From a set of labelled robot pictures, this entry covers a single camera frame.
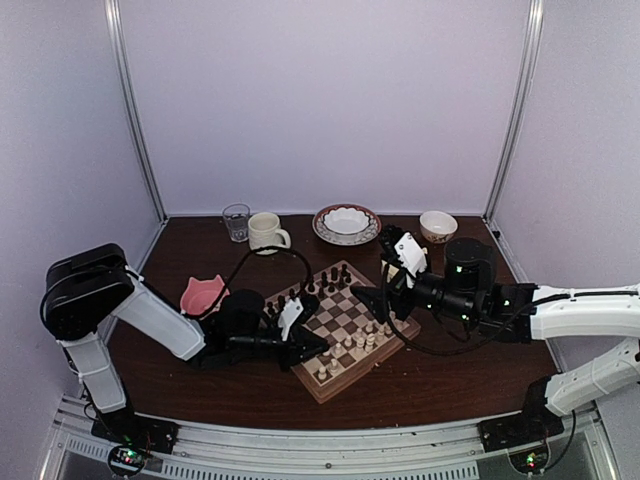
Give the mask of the white chess piece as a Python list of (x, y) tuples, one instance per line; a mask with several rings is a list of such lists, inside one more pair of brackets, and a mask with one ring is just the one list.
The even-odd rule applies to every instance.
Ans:
[(385, 326), (384, 325), (381, 325), (378, 328), (375, 337), (376, 337), (376, 344), (377, 345), (383, 345), (386, 342), (387, 337), (386, 337)]

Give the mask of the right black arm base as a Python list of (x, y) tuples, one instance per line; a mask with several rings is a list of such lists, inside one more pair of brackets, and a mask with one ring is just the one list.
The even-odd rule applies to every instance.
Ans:
[(543, 442), (564, 432), (560, 417), (551, 413), (517, 414), (481, 421), (479, 436), (485, 452)]

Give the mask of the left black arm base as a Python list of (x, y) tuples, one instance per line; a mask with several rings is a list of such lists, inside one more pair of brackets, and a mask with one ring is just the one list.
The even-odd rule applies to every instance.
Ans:
[(91, 435), (144, 451), (171, 454), (178, 430), (174, 422), (133, 414), (98, 419), (91, 427)]

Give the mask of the white chess queen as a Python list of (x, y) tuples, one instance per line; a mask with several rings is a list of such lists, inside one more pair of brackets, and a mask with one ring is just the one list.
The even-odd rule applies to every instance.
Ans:
[(356, 347), (354, 349), (354, 357), (359, 360), (364, 356), (364, 345), (365, 345), (365, 339), (364, 338), (358, 338), (356, 340)]

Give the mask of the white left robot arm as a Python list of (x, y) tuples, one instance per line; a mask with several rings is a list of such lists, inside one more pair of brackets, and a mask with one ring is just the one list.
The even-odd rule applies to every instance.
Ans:
[(181, 312), (132, 269), (115, 243), (53, 263), (45, 276), (39, 314), (46, 330), (71, 360), (106, 429), (123, 444), (137, 442), (144, 424), (130, 410), (124, 384), (112, 364), (99, 325), (117, 318), (198, 369), (213, 369), (245, 357), (274, 354), (282, 370), (329, 348), (304, 324), (318, 299), (298, 292), (278, 310), (249, 289), (218, 293), (198, 315)]

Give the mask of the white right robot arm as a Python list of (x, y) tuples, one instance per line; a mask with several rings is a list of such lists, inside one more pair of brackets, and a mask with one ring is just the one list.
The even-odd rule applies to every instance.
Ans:
[(566, 373), (529, 386), (522, 412), (513, 419), (519, 440), (535, 440), (575, 408), (639, 379), (639, 288), (561, 289), (532, 283), (496, 282), (493, 249), (458, 238), (444, 249), (444, 273), (432, 272), (428, 254), (414, 237), (393, 232), (381, 241), (383, 278), (375, 287), (352, 287), (382, 324), (403, 320), (417, 308), (461, 321), (485, 342), (529, 343), (568, 336), (617, 336), (621, 343)]

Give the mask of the white chess knight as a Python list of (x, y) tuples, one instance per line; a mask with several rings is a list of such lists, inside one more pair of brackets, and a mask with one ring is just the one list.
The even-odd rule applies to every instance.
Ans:
[(338, 366), (339, 366), (338, 361), (335, 358), (332, 358), (329, 364), (329, 371), (332, 374), (335, 374), (338, 370)]
[(391, 331), (395, 327), (395, 313), (390, 311), (387, 316), (385, 329)]

